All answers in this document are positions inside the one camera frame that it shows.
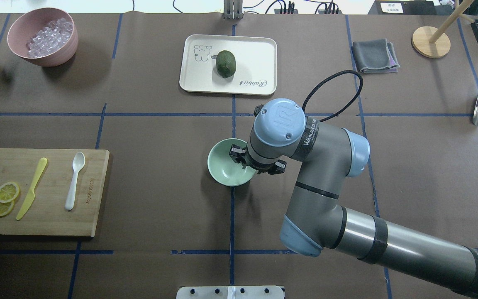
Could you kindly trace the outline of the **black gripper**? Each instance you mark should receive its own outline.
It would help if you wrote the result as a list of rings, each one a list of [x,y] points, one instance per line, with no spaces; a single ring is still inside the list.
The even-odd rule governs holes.
[[[253,168],[258,172],[258,174],[283,174],[286,170],[285,161],[279,159],[269,164],[260,163],[251,157],[246,147],[241,147],[236,144],[232,144],[228,155],[235,163],[241,164],[243,168],[245,168],[246,166]]]

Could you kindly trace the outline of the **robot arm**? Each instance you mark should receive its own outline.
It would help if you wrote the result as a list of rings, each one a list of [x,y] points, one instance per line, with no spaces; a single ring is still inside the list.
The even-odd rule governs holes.
[[[328,248],[478,299],[478,249],[420,233],[339,204],[347,177],[367,165],[364,136],[308,117],[296,102],[277,98],[254,110],[247,145],[233,145],[231,159],[259,173],[282,174],[282,156],[301,163],[284,215],[281,242],[317,257]]]

